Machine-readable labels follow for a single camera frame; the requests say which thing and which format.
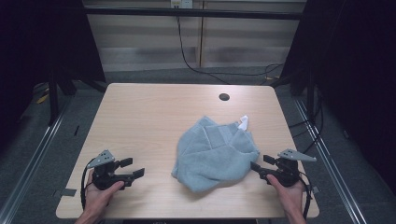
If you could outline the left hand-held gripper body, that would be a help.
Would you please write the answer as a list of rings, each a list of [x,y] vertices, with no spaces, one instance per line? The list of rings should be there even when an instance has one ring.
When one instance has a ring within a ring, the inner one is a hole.
[[[93,158],[87,164],[87,168],[93,169],[92,183],[100,190],[108,189],[118,181],[124,183],[121,189],[132,186],[133,181],[127,179],[128,175],[115,174],[115,171],[120,168],[120,161],[117,161],[108,149]]]

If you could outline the person's right hand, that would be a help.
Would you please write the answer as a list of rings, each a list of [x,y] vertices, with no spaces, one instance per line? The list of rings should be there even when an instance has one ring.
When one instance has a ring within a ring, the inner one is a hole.
[[[298,181],[292,187],[286,188],[282,186],[273,175],[268,175],[267,179],[275,188],[286,216],[294,218],[302,217],[304,185]]]

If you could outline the black horizontal metal bar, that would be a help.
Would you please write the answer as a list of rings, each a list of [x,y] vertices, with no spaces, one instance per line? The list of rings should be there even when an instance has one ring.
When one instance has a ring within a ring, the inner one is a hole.
[[[85,7],[87,14],[131,15],[131,16],[174,16],[200,18],[232,18],[299,21],[304,15],[296,12],[238,11],[215,9],[174,9],[174,8],[136,8],[136,7]]]

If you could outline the grey tape strip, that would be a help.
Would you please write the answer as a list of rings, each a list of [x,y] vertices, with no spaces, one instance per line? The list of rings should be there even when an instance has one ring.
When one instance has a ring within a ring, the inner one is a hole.
[[[52,196],[58,198],[61,198],[63,196],[74,197],[76,195],[76,192],[77,191],[75,189],[57,189],[53,192]]]

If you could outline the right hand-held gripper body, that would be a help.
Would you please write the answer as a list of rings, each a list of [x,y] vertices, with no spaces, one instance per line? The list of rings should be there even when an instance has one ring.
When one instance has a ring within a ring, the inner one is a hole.
[[[315,162],[317,159],[293,149],[285,149],[277,154],[276,170],[268,170],[268,175],[273,175],[278,182],[288,188],[299,181],[300,171],[298,161]]]

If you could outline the light blue towel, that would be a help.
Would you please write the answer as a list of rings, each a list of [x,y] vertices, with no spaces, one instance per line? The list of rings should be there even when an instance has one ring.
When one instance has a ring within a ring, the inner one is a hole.
[[[259,155],[241,123],[202,117],[180,137],[172,176],[190,191],[203,192],[244,178]]]

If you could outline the black metal stand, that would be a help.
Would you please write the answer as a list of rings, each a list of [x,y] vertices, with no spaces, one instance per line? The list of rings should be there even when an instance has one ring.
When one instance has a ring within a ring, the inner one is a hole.
[[[56,76],[53,72],[49,75],[49,106],[49,126],[51,126],[59,116],[58,86]]]

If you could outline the white wall socket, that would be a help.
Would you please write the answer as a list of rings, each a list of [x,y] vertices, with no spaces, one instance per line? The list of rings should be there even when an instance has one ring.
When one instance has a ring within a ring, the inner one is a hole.
[[[192,0],[170,0],[170,5],[171,5],[171,8],[192,9],[193,1]]]

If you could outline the aluminium floor rail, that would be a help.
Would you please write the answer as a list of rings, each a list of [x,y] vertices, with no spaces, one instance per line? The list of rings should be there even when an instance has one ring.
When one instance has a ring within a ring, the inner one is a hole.
[[[54,121],[49,105],[31,105],[0,160],[0,224],[11,224],[34,182],[70,105],[66,99]]]
[[[368,224],[360,206],[352,195],[345,179],[342,177],[334,159],[332,158],[331,152],[321,137],[318,127],[308,120],[308,112],[304,102],[302,100],[295,100],[295,104],[352,222],[354,224]]]

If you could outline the dark curtain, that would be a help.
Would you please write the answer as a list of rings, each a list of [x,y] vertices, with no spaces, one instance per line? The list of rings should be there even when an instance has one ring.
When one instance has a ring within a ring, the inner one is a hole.
[[[0,0],[0,153],[35,85],[106,80],[82,0]]]
[[[396,0],[306,0],[281,77],[318,86],[396,195]]]

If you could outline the person's left hand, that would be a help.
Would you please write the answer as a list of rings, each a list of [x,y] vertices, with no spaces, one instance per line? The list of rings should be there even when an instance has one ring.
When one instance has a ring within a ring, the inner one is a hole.
[[[108,189],[99,190],[94,184],[92,184],[92,173],[93,171],[89,172],[87,187],[85,189],[86,203],[82,214],[101,216],[113,195],[124,186],[124,183],[122,181],[118,181]]]

